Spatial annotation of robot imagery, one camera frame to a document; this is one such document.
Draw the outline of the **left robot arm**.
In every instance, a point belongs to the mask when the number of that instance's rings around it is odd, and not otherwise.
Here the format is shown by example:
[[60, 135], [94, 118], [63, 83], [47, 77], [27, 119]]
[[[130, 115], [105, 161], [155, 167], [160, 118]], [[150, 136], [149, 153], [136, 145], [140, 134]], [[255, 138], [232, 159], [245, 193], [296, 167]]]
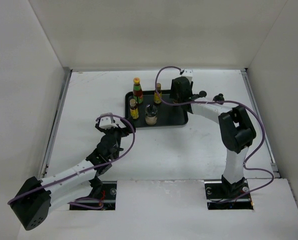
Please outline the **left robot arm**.
[[23, 183], [8, 205], [26, 231], [37, 228], [49, 213], [62, 205], [77, 205], [79, 200], [94, 200], [101, 195], [103, 183], [99, 177], [120, 159], [122, 138], [136, 133], [129, 120], [124, 124], [124, 127], [115, 123], [96, 124], [96, 129], [104, 135], [85, 159], [63, 172], [40, 179], [33, 176]]

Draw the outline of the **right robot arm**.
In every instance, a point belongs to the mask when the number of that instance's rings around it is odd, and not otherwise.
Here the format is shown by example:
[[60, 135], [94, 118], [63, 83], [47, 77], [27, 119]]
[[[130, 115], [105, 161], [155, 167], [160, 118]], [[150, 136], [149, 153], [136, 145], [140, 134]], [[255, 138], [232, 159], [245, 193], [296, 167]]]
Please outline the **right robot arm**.
[[239, 185], [244, 179], [243, 162], [253, 140], [255, 128], [246, 108], [238, 105], [224, 106], [224, 95], [218, 94], [210, 102], [205, 91], [193, 94], [193, 83], [186, 77], [177, 77], [171, 82], [170, 98], [188, 113], [202, 116], [219, 125], [221, 140], [226, 147], [226, 166], [222, 174], [221, 192], [227, 198], [239, 192]]

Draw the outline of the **small yellow label bottle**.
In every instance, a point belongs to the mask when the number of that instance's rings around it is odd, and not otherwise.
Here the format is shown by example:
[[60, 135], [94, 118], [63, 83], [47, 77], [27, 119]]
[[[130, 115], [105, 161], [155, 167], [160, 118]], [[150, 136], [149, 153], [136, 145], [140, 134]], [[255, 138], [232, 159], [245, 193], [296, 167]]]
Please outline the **small yellow label bottle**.
[[160, 83], [156, 84], [156, 90], [154, 92], [153, 102], [155, 105], [160, 105], [162, 103], [162, 86]]

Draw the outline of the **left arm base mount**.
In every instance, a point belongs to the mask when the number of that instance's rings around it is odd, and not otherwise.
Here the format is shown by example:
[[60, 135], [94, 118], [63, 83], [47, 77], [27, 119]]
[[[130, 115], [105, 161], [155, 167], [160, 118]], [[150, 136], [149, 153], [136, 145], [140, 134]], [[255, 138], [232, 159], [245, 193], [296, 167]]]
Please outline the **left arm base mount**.
[[70, 211], [114, 211], [116, 209], [117, 181], [97, 182], [90, 194], [69, 205]]

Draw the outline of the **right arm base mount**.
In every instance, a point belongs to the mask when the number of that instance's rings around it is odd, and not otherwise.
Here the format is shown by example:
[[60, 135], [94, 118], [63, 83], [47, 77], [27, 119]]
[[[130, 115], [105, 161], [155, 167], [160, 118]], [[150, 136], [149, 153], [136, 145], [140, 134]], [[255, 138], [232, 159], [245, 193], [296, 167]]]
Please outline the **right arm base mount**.
[[239, 197], [249, 191], [249, 185], [245, 178], [234, 184], [229, 184], [224, 177], [221, 177], [221, 180], [206, 180], [204, 188], [208, 210], [254, 209], [249, 193]]

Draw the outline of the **red chili sauce bottle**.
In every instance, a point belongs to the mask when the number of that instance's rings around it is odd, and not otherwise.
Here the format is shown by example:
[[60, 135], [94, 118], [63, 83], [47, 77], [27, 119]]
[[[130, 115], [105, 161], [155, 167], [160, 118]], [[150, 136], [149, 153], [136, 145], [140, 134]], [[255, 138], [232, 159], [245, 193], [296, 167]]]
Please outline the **red chili sauce bottle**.
[[143, 90], [141, 87], [140, 78], [138, 77], [133, 79], [133, 98], [137, 105], [141, 105], [143, 103]]

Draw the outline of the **black cap spice jar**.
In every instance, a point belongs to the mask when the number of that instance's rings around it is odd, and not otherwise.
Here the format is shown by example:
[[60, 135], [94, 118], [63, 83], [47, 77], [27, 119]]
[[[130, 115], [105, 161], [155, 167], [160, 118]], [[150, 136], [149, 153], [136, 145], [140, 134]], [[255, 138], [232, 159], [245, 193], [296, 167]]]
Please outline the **black cap spice jar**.
[[207, 96], [207, 92], [206, 91], [203, 91], [202, 90], [202, 91], [199, 92], [199, 97], [200, 98], [205, 98], [206, 96]]

